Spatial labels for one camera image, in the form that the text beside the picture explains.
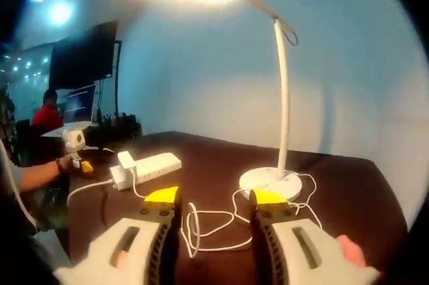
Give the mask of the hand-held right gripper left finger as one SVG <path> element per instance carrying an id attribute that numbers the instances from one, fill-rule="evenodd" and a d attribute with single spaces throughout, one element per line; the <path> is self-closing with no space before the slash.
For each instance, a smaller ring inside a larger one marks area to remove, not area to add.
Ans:
<path id="1" fill-rule="evenodd" d="M 84 259 L 54 275 L 61 284 L 173 284 L 181 218 L 179 188 L 156 190 L 94 239 Z"/>

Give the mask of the person's right hand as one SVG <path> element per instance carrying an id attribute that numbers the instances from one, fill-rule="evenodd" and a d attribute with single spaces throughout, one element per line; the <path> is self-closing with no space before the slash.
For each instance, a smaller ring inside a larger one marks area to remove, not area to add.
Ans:
<path id="1" fill-rule="evenodd" d="M 336 240 L 342 245 L 345 258 L 359 267 L 364 268 L 367 266 L 363 250 L 359 245 L 353 242 L 347 235 L 339 235 Z"/>

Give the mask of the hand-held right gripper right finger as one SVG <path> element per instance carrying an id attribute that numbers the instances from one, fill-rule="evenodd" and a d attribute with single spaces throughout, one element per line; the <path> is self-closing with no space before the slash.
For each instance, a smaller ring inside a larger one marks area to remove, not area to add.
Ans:
<path id="1" fill-rule="evenodd" d="M 344 256 L 342 245 L 310 219 L 298 219 L 279 194 L 249 193 L 259 284 L 374 284 L 379 272 Z"/>

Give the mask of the person's left hand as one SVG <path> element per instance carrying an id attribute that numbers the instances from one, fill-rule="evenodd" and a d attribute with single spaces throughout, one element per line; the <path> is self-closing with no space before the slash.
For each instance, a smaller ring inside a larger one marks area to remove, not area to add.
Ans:
<path id="1" fill-rule="evenodd" d="M 60 174 L 66 174 L 74 170 L 73 159 L 69 154 L 57 158 L 56 165 Z"/>

